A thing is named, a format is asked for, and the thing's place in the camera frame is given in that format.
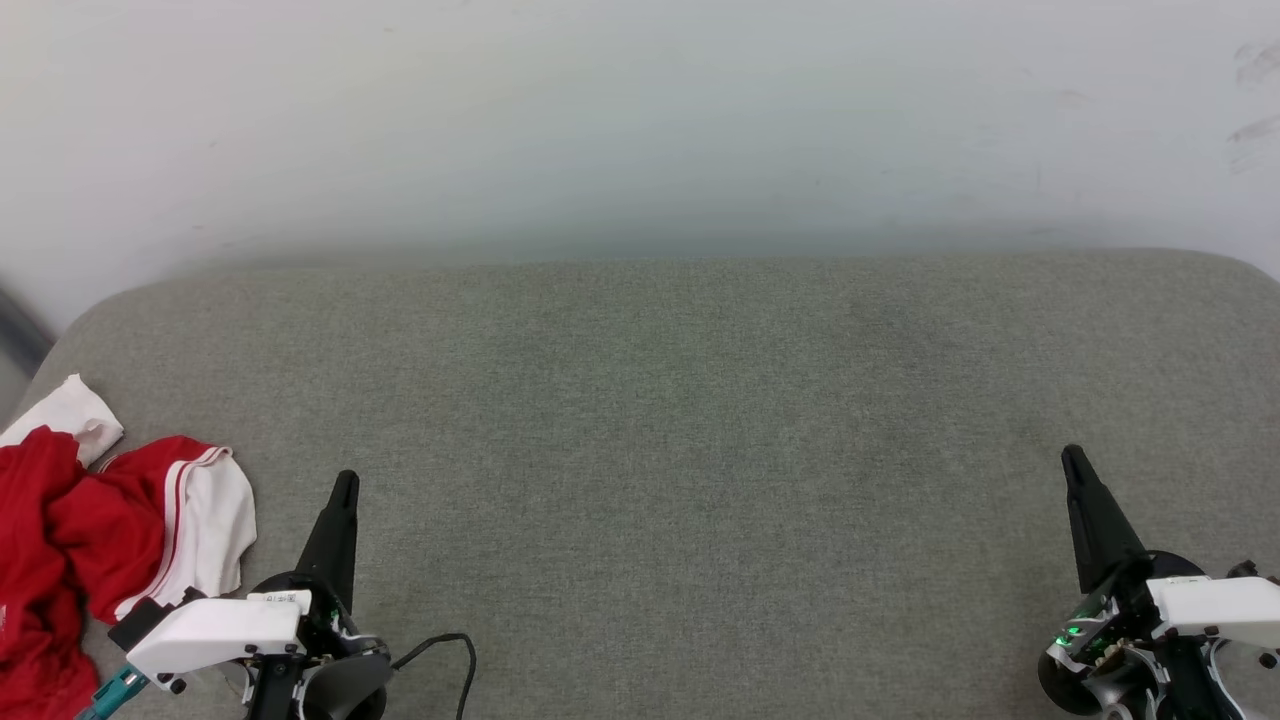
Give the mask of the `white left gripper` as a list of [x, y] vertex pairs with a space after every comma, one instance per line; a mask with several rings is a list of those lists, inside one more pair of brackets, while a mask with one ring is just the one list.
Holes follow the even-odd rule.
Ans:
[[247, 719], [380, 719], [390, 652], [349, 615], [358, 493], [358, 474], [340, 471], [296, 571], [243, 598], [188, 591], [178, 605], [138, 602], [125, 616], [125, 661], [173, 694], [187, 675], [218, 669], [241, 682]]

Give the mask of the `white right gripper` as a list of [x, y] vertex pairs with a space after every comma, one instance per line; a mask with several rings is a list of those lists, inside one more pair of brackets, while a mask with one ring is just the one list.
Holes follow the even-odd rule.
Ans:
[[1085, 598], [1050, 642], [1060, 667], [1103, 667], [1123, 651], [1171, 639], [1277, 650], [1277, 579], [1240, 574], [1157, 577], [1152, 553], [1085, 451], [1061, 452], [1076, 578]]

